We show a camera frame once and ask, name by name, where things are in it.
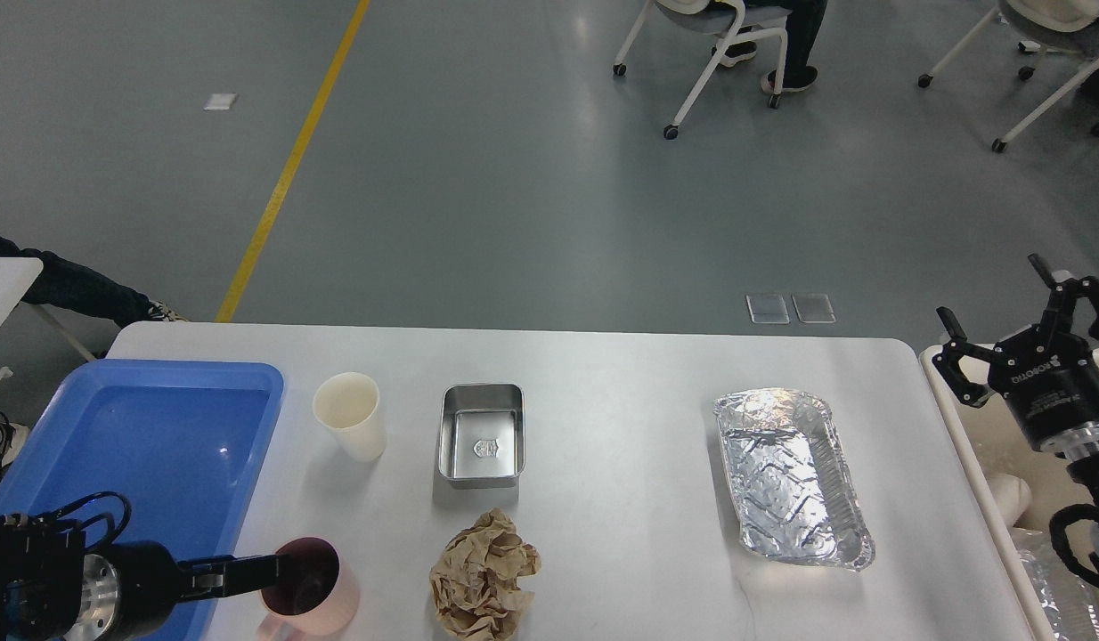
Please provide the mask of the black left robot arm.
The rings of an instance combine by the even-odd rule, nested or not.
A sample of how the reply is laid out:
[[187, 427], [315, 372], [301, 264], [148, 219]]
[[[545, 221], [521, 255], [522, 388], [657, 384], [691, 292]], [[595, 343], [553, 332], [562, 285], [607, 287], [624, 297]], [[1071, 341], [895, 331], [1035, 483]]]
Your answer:
[[52, 511], [0, 515], [0, 640], [134, 640], [180, 604], [275, 588], [288, 555], [178, 561], [158, 542], [119, 542], [133, 507], [77, 519], [95, 491]]

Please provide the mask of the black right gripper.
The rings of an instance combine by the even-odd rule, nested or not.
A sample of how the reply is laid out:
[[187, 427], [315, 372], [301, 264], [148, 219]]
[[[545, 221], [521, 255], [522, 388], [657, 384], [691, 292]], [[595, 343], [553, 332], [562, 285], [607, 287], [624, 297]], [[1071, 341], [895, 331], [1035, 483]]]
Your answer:
[[[1037, 328], [986, 349], [968, 340], [951, 308], [937, 307], [948, 339], [932, 364], [962, 405], [980, 409], [995, 391], [1001, 394], [1029, 446], [1054, 453], [1062, 450], [1054, 439], [1099, 427], [1099, 366], [1086, 339], [1072, 334], [1075, 309], [1087, 300], [1095, 313], [1087, 333], [1099, 341], [1099, 279], [1070, 275], [1058, 280], [1037, 253], [1030, 253], [1029, 263], [1050, 289]], [[995, 390], [989, 383], [969, 380], [961, 369], [965, 358], [995, 366]]]

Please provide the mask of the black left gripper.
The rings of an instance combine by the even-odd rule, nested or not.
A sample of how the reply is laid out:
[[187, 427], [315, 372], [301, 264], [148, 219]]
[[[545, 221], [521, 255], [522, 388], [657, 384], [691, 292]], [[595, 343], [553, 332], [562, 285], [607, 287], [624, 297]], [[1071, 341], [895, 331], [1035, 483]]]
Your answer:
[[271, 588], [281, 556], [175, 560], [159, 543], [109, 545], [84, 559], [80, 638], [138, 638], [166, 623], [175, 601], [224, 599]]

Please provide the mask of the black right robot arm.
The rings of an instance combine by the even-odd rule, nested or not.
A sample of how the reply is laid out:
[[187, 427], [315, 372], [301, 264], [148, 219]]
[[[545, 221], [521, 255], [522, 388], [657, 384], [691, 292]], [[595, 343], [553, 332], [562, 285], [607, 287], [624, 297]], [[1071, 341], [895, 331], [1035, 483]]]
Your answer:
[[[932, 365], [962, 405], [1001, 397], [1029, 446], [1063, 458], [1072, 480], [1087, 488], [1090, 502], [1059, 508], [1047, 529], [1065, 567], [1099, 589], [1099, 366], [1088, 342], [1099, 340], [1099, 279], [1055, 275], [1037, 253], [1029, 261], [1050, 292], [1037, 323], [983, 346], [952, 309], [939, 307], [946, 340]], [[1073, 329], [1083, 300], [1095, 313], [1088, 338]]]

